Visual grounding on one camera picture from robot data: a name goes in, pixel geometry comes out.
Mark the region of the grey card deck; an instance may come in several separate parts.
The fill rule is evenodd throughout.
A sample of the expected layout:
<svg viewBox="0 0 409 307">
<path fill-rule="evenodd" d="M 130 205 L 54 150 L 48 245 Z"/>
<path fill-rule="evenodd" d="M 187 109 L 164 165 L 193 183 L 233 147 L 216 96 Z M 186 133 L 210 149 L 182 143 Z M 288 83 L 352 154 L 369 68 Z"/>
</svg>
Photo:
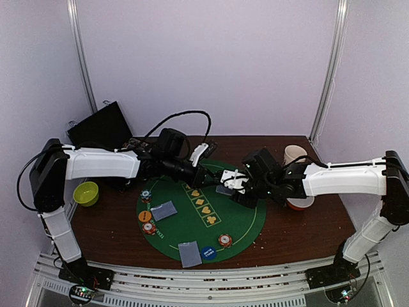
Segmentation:
<svg viewBox="0 0 409 307">
<path fill-rule="evenodd" d="M 234 194 L 234 190 L 232 190 L 232 189 L 229 189 L 229 188 L 227 188 L 227 187 L 225 187 L 225 186 L 223 186 L 223 185 L 218 185 L 217 187 L 216 187 L 216 190 L 215 190 L 217 193 L 219 193 L 219 194 L 223 194 L 223 195 L 228 195 L 228 196 L 231 196 L 232 194 Z"/>
</svg>

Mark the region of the red poker chip stack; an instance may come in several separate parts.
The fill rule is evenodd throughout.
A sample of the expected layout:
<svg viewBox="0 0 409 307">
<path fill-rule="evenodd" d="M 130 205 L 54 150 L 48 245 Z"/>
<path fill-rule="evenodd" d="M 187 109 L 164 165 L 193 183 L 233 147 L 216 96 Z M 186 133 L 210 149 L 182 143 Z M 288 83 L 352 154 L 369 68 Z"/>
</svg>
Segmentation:
<svg viewBox="0 0 409 307">
<path fill-rule="evenodd" d="M 222 234 L 219 236 L 218 242 L 223 248 L 228 248 L 232 245 L 233 240 L 229 234 Z"/>
</svg>

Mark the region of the dealt blue playing cards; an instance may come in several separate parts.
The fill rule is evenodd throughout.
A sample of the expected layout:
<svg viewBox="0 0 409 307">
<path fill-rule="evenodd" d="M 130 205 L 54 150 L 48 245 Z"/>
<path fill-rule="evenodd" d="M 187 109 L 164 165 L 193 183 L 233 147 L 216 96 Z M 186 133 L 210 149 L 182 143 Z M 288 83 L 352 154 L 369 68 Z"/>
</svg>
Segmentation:
<svg viewBox="0 0 409 307">
<path fill-rule="evenodd" d="M 155 221 L 163 220 L 177 213 L 178 211 L 172 201 L 167 201 L 151 208 L 151 214 Z"/>
</svg>

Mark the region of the teal white chip stack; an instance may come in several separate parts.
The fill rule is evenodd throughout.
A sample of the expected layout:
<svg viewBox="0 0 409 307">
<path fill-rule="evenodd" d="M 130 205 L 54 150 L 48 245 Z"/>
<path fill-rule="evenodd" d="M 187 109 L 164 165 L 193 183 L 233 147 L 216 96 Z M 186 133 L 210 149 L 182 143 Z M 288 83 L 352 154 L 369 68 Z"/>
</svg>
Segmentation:
<svg viewBox="0 0 409 307">
<path fill-rule="evenodd" d="M 150 190 L 145 189 L 141 191 L 140 198 L 143 203 L 149 203 L 151 201 L 151 197 L 152 197 L 152 194 Z"/>
</svg>

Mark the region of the orange big blind button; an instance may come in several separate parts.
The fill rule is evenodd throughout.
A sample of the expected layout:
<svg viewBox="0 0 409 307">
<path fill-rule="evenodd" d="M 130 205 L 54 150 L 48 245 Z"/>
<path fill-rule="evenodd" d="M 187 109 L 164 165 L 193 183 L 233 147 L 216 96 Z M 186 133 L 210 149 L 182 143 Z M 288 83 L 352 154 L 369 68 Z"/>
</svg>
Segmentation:
<svg viewBox="0 0 409 307">
<path fill-rule="evenodd" d="M 148 223 L 152 219 L 152 214 L 150 211 L 143 210 L 138 214 L 138 220 L 142 223 Z"/>
</svg>

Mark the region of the blue small blind button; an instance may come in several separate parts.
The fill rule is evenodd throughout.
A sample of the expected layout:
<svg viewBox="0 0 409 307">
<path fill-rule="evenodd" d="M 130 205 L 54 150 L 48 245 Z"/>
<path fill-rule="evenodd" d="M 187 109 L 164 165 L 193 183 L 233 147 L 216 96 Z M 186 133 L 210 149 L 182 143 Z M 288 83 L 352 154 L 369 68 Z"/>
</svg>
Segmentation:
<svg viewBox="0 0 409 307">
<path fill-rule="evenodd" d="M 205 246 L 201 249 L 201 257 L 204 260 L 213 260 L 217 257 L 217 250 L 212 246 Z"/>
</svg>

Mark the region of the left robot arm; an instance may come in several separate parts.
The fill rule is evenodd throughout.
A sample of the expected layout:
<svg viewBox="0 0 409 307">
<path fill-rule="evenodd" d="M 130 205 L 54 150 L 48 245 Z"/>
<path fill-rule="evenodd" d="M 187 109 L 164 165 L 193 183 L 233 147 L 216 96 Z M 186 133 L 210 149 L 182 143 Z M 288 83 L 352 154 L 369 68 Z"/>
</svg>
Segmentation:
<svg viewBox="0 0 409 307">
<path fill-rule="evenodd" d="M 87 283 L 92 271 L 86 265 L 63 208 L 66 181 L 100 177 L 149 180 L 168 176 L 191 187 L 200 186 L 205 182 L 207 170 L 199 161 L 210 146 L 202 142 L 189 158 L 181 159 L 179 154 L 185 138 L 185 134 L 177 130 L 164 129 L 147 148 L 110 150 L 97 146 L 63 145 L 58 139 L 50 139 L 43 150 L 26 164 L 31 168 L 31 210 L 43 219 L 60 257 L 68 264 L 68 275 L 78 284 Z"/>
</svg>

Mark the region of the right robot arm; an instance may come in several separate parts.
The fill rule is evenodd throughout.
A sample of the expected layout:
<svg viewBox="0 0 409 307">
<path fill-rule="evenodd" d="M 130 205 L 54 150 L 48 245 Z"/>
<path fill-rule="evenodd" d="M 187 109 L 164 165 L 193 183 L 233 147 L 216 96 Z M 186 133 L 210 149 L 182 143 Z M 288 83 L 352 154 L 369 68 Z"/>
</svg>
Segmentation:
<svg viewBox="0 0 409 307">
<path fill-rule="evenodd" d="M 305 155 L 282 165 L 262 148 L 248 154 L 242 163 L 243 172 L 223 171 L 220 183 L 235 192 L 233 201 L 250 208 L 265 198 L 283 203 L 326 194 L 380 196 L 380 204 L 361 230 L 339 246 L 339 259 L 327 272 L 333 282 L 345 279 L 352 265 L 393 229 L 408 224 L 408 172 L 393 150 L 369 161 L 324 164 Z"/>
</svg>

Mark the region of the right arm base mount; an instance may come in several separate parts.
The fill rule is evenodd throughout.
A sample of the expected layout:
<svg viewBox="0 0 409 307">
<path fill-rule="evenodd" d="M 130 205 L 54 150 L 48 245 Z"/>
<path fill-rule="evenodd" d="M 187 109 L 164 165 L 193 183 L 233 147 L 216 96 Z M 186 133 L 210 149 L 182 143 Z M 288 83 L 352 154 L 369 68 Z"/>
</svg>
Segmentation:
<svg viewBox="0 0 409 307">
<path fill-rule="evenodd" d="M 352 277 L 358 278 L 360 271 L 357 264 L 341 260 L 330 265 L 308 269 L 305 275 L 309 288 L 315 289 L 346 282 Z"/>
</svg>

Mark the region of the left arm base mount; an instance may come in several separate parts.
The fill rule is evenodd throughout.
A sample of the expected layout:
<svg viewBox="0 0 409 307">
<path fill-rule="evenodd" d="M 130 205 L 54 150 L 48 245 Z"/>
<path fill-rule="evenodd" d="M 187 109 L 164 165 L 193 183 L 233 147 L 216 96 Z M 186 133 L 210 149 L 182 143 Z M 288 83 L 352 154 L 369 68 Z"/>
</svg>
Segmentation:
<svg viewBox="0 0 409 307">
<path fill-rule="evenodd" d="M 90 266 L 84 258 L 80 258 L 69 263 L 63 262 L 58 277 L 92 290 L 110 290 L 114 271 Z"/>
</svg>

